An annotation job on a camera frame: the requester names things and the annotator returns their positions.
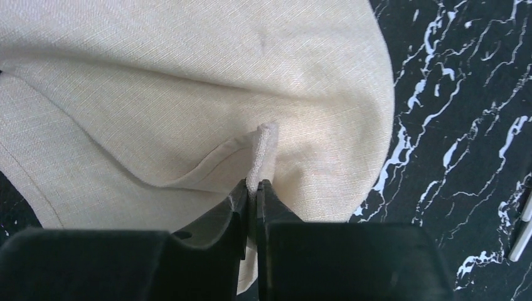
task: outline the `beige cloth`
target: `beige cloth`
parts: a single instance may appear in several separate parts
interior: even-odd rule
[[[391,134],[366,0],[3,0],[0,70],[0,170],[49,228],[175,231],[247,175],[266,122],[280,199],[346,221]]]

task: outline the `beige linen fabric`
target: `beige linen fabric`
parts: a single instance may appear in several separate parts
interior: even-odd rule
[[[0,170],[44,227],[175,231],[246,177],[267,122],[280,199],[346,221],[388,150],[366,0],[3,0],[0,70]]]

